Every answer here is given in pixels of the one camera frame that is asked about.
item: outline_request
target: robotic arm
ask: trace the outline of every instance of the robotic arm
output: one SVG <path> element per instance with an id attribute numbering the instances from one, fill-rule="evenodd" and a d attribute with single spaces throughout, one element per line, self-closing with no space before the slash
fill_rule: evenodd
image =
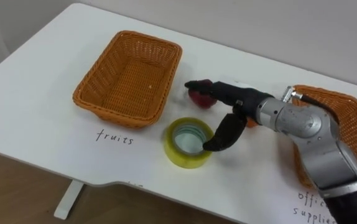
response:
<path id="1" fill-rule="evenodd" d="M 222 151 L 232 146 L 245 129 L 247 117 L 284 133 L 298 146 L 305 171 L 337 224 L 357 223 L 357 159 L 340 141 L 334 112 L 328 114 L 319 107 L 324 105 L 291 88 L 277 100 L 252 88 L 222 82 L 208 86 L 190 81 L 185 86 L 233 107 L 233 113 L 225 116 L 212 139 L 204 143 L 204 150 Z M 318 106 L 287 103 L 291 96 Z"/>

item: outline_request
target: orange wicker basket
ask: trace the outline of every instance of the orange wicker basket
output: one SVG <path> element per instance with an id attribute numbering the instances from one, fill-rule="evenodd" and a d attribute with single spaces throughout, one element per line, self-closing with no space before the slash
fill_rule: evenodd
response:
<path id="1" fill-rule="evenodd" d="M 162 114 L 182 49 L 133 31 L 118 32 L 73 93 L 76 105 L 128 128 Z"/>
<path id="2" fill-rule="evenodd" d="M 305 85 L 294 86 L 296 91 L 306 94 L 319 102 L 329 106 L 338 116 L 340 122 L 340 139 L 346 143 L 357 157 L 357 99 L 342 93 L 324 90 Z M 306 105 L 306 103 L 294 99 L 295 105 Z M 297 177 L 302 185 L 312 188 L 313 185 L 308 179 L 300 161 L 300 155 L 296 145 L 294 145 L 295 168 Z"/>

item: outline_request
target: table leg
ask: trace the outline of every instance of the table leg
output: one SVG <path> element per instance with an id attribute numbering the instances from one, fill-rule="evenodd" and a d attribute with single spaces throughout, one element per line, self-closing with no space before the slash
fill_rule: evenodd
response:
<path id="1" fill-rule="evenodd" d="M 54 217 L 60 218 L 62 220 L 67 219 L 69 211 L 72 208 L 73 203 L 77 199 L 81 188 L 83 187 L 83 183 L 73 180 L 69 185 L 65 195 L 62 197 L 59 205 L 55 209 Z"/>

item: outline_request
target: red apple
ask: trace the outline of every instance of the red apple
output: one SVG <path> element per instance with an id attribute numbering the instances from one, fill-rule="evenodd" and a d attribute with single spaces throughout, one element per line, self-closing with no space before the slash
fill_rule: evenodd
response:
<path id="1" fill-rule="evenodd" d="M 202 82 L 207 85 L 212 85 L 213 82 L 210 80 L 200 80 L 199 82 Z M 188 95 L 190 96 L 191 100 L 199 106 L 201 109 L 209 109 L 211 106 L 216 104 L 217 100 L 213 99 L 212 97 L 208 95 L 201 95 L 198 91 L 194 90 L 189 90 Z"/>

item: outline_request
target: basket rim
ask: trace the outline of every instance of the basket rim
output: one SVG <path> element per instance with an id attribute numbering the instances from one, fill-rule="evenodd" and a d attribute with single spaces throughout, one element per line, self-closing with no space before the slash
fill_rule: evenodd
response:
<path id="1" fill-rule="evenodd" d="M 95 105 L 93 103 L 89 103 L 85 100 L 82 99 L 81 97 L 81 90 L 83 89 L 83 86 L 85 86 L 88 82 L 90 77 L 92 77 L 92 75 L 94 75 L 95 71 L 101 66 L 102 61 L 105 59 L 105 57 L 102 57 L 102 55 L 106 54 L 107 52 L 109 52 L 115 45 L 115 43 L 119 40 L 119 38 L 123 35 L 123 34 L 131 34 L 131 35 L 136 35 L 136 36 L 141 36 L 141 37 L 145 37 L 147 39 L 151 39 L 151 40 L 156 40 L 159 42 L 163 42 L 165 44 L 169 44 L 172 45 L 173 47 L 175 47 L 177 50 L 175 52 L 175 62 L 174 64 L 176 64 L 177 66 L 175 66 L 171 71 L 170 71 L 170 76 L 172 73 L 175 73 L 175 71 L 177 70 L 177 67 L 179 65 L 179 61 L 181 59 L 182 56 L 182 48 L 181 46 L 179 46 L 179 44 L 176 44 L 174 42 L 168 41 L 168 40 L 164 40 L 158 37 L 154 37 L 151 35 L 147 35 L 147 34 L 142 34 L 140 32 L 136 32 L 136 31 L 132 31 L 132 30 L 122 30 L 119 31 L 118 33 L 115 34 L 115 36 L 113 37 L 113 39 L 107 44 L 106 48 L 103 50 L 103 52 L 100 54 L 100 56 L 98 57 L 97 61 L 93 64 L 93 66 L 89 69 L 89 71 L 86 73 L 86 75 L 83 77 L 83 79 L 81 80 L 81 82 L 78 84 L 78 86 L 76 87 L 75 91 L 73 92 L 73 102 L 79 106 L 80 108 L 86 109 L 86 110 L 90 110 L 91 112 L 95 113 L 95 111 L 103 111 L 104 113 L 109 113 L 110 115 L 113 115 L 114 117 L 118 118 L 129 118 L 129 119 L 133 119 L 133 120 L 137 120 L 137 121 L 153 121 L 156 118 L 158 118 L 161 115 L 161 112 L 163 110 L 163 107 L 166 103 L 166 100 L 160 101 L 160 103 L 158 104 L 157 109 L 148 117 L 145 116 L 130 116 L 127 115 L 125 113 L 120 113 L 117 112 L 115 110 L 109 110 L 106 109 L 105 107 L 102 106 L 98 106 Z M 170 91 L 170 87 L 166 88 L 166 86 L 171 86 L 172 85 L 172 81 L 166 82 L 164 84 L 165 86 L 165 91 L 162 92 L 162 95 L 166 95 L 167 93 L 169 93 Z"/>

